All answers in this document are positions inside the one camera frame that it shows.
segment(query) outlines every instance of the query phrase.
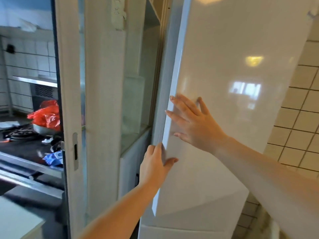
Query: finger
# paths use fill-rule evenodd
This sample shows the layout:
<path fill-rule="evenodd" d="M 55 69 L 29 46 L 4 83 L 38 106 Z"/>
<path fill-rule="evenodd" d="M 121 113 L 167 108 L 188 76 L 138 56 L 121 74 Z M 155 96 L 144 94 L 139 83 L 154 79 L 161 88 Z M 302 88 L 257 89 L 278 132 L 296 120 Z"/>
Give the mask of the finger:
<path fill-rule="evenodd" d="M 201 97 L 198 98 L 198 102 L 199 102 L 199 106 L 200 106 L 202 113 L 205 115 L 210 114 L 209 109 L 207 108 L 207 106 L 205 105 L 205 103 Z"/>
<path fill-rule="evenodd" d="M 164 164 L 166 174 L 168 174 L 168 172 L 172 169 L 174 163 L 178 162 L 178 160 L 178 158 L 169 158 L 168 160 L 166 160 Z"/>
<path fill-rule="evenodd" d="M 199 116 L 201 114 L 201 111 L 197 108 L 195 103 L 189 100 L 186 96 L 179 94 L 177 97 L 181 99 L 195 115 Z"/>
<path fill-rule="evenodd" d="M 185 115 L 187 119 L 192 120 L 195 118 L 195 114 L 189 109 L 189 107 L 181 99 L 174 96 L 170 96 L 170 100 L 177 107 L 177 109 L 180 110 L 182 114 Z"/>
<path fill-rule="evenodd" d="M 188 121 L 186 121 L 181 116 L 176 115 L 174 112 L 165 111 L 165 113 L 166 113 L 166 115 L 168 115 L 173 120 L 173 122 L 175 122 L 181 128 L 183 128 L 186 124 L 189 124 Z"/>
<path fill-rule="evenodd" d="M 147 150 L 146 150 L 146 153 L 145 155 L 152 155 L 154 153 L 154 149 L 155 149 L 155 146 L 154 145 L 149 145 L 147 147 Z"/>
<path fill-rule="evenodd" d="M 159 142 L 159 143 L 156 145 L 153 154 L 156 155 L 155 157 L 159 157 L 159 158 L 161 159 L 161 155 L 162 155 L 162 143 L 161 143 L 161 142 Z"/>
<path fill-rule="evenodd" d="M 180 138 L 182 141 L 184 141 L 184 142 L 190 143 L 189 137 L 188 137 L 186 134 L 184 134 L 184 133 L 175 132 L 175 133 L 174 133 L 174 136 L 179 137 L 179 138 Z"/>

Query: metal bowl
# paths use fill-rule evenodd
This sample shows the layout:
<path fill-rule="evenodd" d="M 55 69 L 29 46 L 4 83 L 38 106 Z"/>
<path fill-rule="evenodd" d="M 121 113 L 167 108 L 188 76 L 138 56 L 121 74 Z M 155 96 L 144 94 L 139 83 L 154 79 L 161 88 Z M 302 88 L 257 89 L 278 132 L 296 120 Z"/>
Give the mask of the metal bowl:
<path fill-rule="evenodd" d="M 36 131 L 38 134 L 41 134 L 42 136 L 54 136 L 57 134 L 56 130 L 53 130 L 51 128 L 38 126 L 36 124 L 32 124 L 34 131 Z"/>

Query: hand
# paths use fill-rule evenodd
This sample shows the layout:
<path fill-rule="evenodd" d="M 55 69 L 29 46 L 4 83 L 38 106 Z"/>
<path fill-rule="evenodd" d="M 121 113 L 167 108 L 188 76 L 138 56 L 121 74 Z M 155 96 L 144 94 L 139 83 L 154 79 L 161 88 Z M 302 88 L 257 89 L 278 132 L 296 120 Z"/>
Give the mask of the hand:
<path fill-rule="evenodd" d="M 156 193 L 177 161 L 178 158 L 169 158 L 163 165 L 162 143 L 156 146 L 149 145 L 140 167 L 139 185 L 147 185 L 154 189 Z"/>
<path fill-rule="evenodd" d="M 227 139 L 227 135 L 210 115 L 202 98 L 198 98 L 201 110 L 183 95 L 170 96 L 170 100 L 185 117 L 184 119 L 171 111 L 165 111 L 185 131 L 176 132 L 174 135 L 196 148 L 215 154 L 218 147 Z"/>

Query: red plastic bag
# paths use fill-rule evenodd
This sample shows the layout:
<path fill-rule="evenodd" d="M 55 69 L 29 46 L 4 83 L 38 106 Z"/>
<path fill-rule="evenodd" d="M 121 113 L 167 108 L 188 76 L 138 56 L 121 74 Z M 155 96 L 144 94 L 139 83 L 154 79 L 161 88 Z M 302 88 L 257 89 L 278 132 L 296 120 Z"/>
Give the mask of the red plastic bag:
<path fill-rule="evenodd" d="M 38 126 L 60 131 L 60 113 L 56 100 L 43 101 L 40 109 L 29 114 L 28 119 L 33 119 L 32 123 Z"/>

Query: blue package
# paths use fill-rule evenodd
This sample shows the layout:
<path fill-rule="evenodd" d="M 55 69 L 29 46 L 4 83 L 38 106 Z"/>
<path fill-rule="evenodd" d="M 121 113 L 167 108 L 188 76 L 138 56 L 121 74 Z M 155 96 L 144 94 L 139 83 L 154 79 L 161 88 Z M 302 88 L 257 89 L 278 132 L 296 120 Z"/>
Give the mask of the blue package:
<path fill-rule="evenodd" d="M 62 151 L 57 151 L 52 154 L 46 155 L 43 160 L 50 166 L 58 166 L 60 164 L 63 164 L 63 156 Z"/>

